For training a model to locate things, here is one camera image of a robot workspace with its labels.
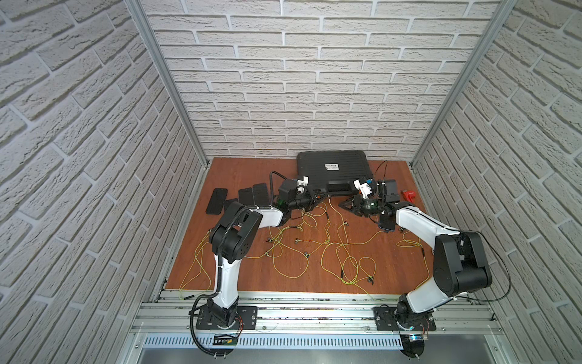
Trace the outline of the black smartphone blue edge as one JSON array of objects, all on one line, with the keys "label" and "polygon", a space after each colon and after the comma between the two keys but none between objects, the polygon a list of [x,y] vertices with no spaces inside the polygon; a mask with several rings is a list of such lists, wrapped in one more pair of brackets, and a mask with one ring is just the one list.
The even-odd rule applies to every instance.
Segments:
[{"label": "black smartphone blue edge", "polygon": [[395,212],[389,212],[384,210],[378,216],[378,226],[384,231],[395,231],[396,229],[396,214]]}]

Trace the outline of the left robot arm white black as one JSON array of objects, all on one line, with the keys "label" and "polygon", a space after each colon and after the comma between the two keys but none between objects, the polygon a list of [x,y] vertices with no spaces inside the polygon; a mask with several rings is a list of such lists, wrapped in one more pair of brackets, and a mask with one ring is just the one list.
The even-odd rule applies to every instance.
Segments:
[{"label": "left robot arm white black", "polygon": [[205,305],[212,320],[228,328],[237,319],[237,289],[240,264],[250,251],[259,229],[280,227],[294,210],[310,212],[325,197],[309,186],[309,179],[286,179],[275,196],[265,184],[251,189],[252,195],[240,197],[224,208],[209,242],[215,255],[215,289]]}]

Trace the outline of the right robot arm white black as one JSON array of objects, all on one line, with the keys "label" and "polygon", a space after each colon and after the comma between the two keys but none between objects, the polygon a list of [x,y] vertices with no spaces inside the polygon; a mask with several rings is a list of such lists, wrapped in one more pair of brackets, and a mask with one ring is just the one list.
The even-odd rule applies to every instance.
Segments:
[{"label": "right robot arm white black", "polygon": [[393,317],[401,329],[410,331],[420,325],[427,330],[426,321],[435,308],[459,294],[491,286],[493,277],[479,233],[460,231],[401,202],[395,180],[356,179],[351,192],[350,212],[366,218],[376,215],[381,229],[395,231],[400,226],[433,250],[432,276],[399,298]]}]

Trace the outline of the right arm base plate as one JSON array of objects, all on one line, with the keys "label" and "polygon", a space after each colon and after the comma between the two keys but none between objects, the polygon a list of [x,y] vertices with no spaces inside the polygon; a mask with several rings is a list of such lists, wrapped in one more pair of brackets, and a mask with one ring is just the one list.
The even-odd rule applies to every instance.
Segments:
[{"label": "right arm base plate", "polygon": [[432,312],[398,313],[394,306],[381,305],[373,309],[374,320],[379,332],[386,331],[436,331]]}]

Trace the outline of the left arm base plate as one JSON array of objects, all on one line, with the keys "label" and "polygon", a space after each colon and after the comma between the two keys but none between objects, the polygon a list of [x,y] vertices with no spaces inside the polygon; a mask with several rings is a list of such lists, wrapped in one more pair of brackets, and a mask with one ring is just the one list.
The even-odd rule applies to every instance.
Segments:
[{"label": "left arm base plate", "polygon": [[232,329],[239,330],[242,323],[243,330],[254,330],[258,316],[257,306],[238,306],[223,309],[219,306],[204,305],[196,320],[197,330]]}]

